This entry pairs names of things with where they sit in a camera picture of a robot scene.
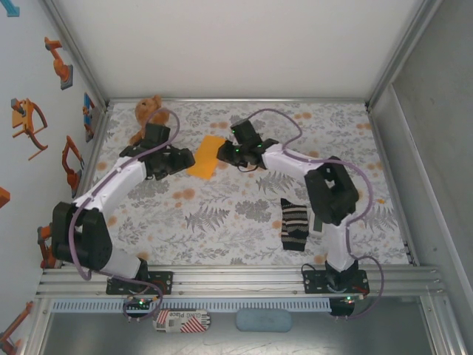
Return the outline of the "orange paper sheet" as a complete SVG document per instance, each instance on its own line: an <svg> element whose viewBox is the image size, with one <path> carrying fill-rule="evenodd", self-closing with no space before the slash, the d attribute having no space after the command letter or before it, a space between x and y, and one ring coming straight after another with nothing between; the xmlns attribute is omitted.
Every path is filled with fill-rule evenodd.
<svg viewBox="0 0 473 355"><path fill-rule="evenodd" d="M209 180L217 167L217 154L225 139L217 136L206 135L197 149L194 159L195 164L187 169L190 176Z"/></svg>

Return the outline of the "brown teddy bear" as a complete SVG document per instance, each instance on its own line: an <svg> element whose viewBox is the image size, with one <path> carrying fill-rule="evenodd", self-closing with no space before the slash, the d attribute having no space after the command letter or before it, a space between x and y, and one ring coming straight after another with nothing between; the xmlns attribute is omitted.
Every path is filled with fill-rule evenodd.
<svg viewBox="0 0 473 355"><path fill-rule="evenodd" d="M146 123L150 115L162 107L162 98L159 95L154 95L149 98L140 100L135 107L135 117L140 124L140 130L135 133L130 139L129 144L135 145L140 139L145 136ZM157 112L151 118L152 124L166 125L169 121L168 112Z"/></svg>

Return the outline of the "aluminium crossbar behind mat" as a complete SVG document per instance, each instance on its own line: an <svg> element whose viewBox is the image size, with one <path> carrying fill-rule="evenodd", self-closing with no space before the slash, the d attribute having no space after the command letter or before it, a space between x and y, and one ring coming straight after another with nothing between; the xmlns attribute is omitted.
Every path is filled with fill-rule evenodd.
<svg viewBox="0 0 473 355"><path fill-rule="evenodd" d="M304 103L304 104L365 104L363 98L163 98L163 103L171 102L268 102L268 103Z"/></svg>

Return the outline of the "floral patterned table mat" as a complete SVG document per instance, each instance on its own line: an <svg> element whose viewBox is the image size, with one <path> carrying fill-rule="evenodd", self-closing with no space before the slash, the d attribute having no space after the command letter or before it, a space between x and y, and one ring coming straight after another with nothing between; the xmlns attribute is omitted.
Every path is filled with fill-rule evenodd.
<svg viewBox="0 0 473 355"><path fill-rule="evenodd" d="M206 135L231 139L230 127L250 118L263 138L289 143L313 158L336 156L354 163L357 212L369 214L350 227L350 245L365 263L406 264L405 242L363 104L171 102L174 145L196 151ZM308 204L304 184L272 170L238 170L217 164L209 180L179 172L147 180L125 196L107 218L115 247L152 265L322 264L329 236L310 235L303 252L282 247L280 199Z"/></svg>

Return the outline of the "black beige striped sock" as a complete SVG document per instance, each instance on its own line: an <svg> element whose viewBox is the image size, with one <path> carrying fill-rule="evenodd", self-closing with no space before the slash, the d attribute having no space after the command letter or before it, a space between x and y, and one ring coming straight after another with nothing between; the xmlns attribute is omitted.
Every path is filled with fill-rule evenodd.
<svg viewBox="0 0 473 355"><path fill-rule="evenodd" d="M282 209L281 241L286 251L303 252L309 235L307 207L280 199Z"/></svg>

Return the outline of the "red white striped pouch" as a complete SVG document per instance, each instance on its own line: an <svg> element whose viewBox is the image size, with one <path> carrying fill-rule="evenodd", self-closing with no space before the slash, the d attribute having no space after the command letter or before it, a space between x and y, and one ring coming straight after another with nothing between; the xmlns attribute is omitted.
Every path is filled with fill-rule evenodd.
<svg viewBox="0 0 473 355"><path fill-rule="evenodd" d="M210 325L210 314L202 309L163 309L153 319L155 330L163 333L204 333Z"/></svg>

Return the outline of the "blue grey oval sponge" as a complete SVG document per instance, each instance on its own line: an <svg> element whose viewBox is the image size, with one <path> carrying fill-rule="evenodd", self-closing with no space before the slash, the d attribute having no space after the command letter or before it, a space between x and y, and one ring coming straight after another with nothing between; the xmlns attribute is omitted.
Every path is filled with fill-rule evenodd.
<svg viewBox="0 0 473 355"><path fill-rule="evenodd" d="M265 308L241 309L236 313L235 323L241 332L285 333L293 326L290 312Z"/></svg>

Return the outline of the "blue orange machine wall sticker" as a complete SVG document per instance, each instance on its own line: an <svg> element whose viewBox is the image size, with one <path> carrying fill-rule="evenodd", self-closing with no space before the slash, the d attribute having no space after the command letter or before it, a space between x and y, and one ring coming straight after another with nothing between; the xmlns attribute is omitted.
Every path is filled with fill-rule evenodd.
<svg viewBox="0 0 473 355"><path fill-rule="evenodd" d="M104 107L96 106L88 93L85 92L82 106L82 115L85 130L85 141L87 143L89 143L94 138L103 113Z"/></svg>

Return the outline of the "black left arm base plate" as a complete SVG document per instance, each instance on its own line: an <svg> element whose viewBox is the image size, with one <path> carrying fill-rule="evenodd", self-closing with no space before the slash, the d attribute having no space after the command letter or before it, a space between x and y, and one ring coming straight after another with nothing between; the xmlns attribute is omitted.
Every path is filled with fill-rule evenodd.
<svg viewBox="0 0 473 355"><path fill-rule="evenodd" d="M174 273L172 271L150 271L148 283L156 285L164 295L168 295L172 290ZM106 285L108 295L145 294L157 295L157 292L146 285L137 285L130 282L109 278Z"/></svg>

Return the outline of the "aluminium frame post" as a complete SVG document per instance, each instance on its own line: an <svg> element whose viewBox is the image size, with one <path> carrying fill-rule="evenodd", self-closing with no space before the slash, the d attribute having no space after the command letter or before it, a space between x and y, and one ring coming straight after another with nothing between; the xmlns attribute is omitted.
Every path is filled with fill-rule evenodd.
<svg viewBox="0 0 473 355"><path fill-rule="evenodd" d="M56 0L38 0L38 2L51 25L55 28L60 42L65 45L72 61L78 66L78 71L83 80L95 96L95 103L99 104L103 109L106 109L108 107L109 98L97 80L92 68L87 63L84 52L78 43L78 37L74 34L60 6L56 3Z"/></svg>
<svg viewBox="0 0 473 355"><path fill-rule="evenodd" d="M378 103L386 88L393 83L443 1L421 0L418 9L403 32L399 44L396 45L394 53L381 73L381 77L367 96L365 107L368 112Z"/></svg>

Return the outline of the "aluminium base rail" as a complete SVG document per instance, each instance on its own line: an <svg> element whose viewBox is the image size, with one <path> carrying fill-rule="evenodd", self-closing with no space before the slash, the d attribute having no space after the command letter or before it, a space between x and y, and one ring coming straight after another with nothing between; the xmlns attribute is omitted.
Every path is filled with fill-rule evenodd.
<svg viewBox="0 0 473 355"><path fill-rule="evenodd" d="M446 286L433 267L385 265L384 287L379 270L373 265L361 267L367 272L370 296L379 291L387 297L443 295ZM151 271L173 273L171 298L223 297L306 297L305 281L299 266L151 266ZM95 274L83 280L72 266L43 271L37 298L104 298L106 277Z"/></svg>

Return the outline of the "orange claw gripper wall sticker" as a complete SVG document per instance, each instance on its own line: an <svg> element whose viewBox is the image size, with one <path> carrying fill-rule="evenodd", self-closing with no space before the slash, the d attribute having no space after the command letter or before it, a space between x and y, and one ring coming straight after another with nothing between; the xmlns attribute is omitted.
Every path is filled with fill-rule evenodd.
<svg viewBox="0 0 473 355"><path fill-rule="evenodd" d="M12 137L17 138L19 135L26 135L37 149L37 151L28 158L28 161L31 161L48 148L48 145L41 144L36 137L39 132L48 127L47 119L40 107L29 98L25 98L24 100L12 98L10 106L12 109L12 128L21 128L21 130L14 133ZM34 114L41 120L41 126L37 129L34 127Z"/></svg>

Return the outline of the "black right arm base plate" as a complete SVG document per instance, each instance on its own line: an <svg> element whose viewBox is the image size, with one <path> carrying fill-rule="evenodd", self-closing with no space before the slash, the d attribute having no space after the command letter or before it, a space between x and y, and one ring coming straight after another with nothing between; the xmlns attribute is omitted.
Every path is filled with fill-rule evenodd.
<svg viewBox="0 0 473 355"><path fill-rule="evenodd" d="M370 286L367 273L358 270L354 276L344 285L334 287L329 282L325 270L305 270L302 272L304 281L304 292L306 294L369 294Z"/></svg>

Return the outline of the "blue arrow wall sticker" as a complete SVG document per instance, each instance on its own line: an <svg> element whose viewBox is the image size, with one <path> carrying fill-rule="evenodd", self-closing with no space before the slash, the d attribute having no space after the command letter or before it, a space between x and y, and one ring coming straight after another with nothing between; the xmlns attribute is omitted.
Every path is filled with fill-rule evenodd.
<svg viewBox="0 0 473 355"><path fill-rule="evenodd" d="M20 7L16 6L12 0L0 0L0 4L6 10L7 17L19 17Z"/></svg>

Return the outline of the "orange tool wall sticker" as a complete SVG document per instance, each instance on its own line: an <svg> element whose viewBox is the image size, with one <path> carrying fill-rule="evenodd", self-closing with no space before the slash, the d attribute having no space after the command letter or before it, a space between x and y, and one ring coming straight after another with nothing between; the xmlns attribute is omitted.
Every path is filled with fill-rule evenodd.
<svg viewBox="0 0 473 355"><path fill-rule="evenodd" d="M21 326L23 321L31 314L33 301L26 303L24 310L14 319L5 331L0 332L0 351L4 355L16 355L21 347L22 340L13 341L11 336Z"/></svg>

